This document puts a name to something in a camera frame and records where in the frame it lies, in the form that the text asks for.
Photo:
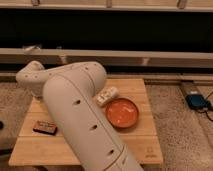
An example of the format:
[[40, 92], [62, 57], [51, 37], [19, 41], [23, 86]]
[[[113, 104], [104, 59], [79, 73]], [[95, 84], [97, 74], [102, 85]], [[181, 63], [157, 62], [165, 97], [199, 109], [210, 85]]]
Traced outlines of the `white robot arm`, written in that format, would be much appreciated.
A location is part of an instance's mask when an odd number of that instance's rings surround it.
[[46, 69], [32, 61], [16, 80], [43, 100], [85, 171], [144, 171], [93, 101], [106, 83], [100, 63]]

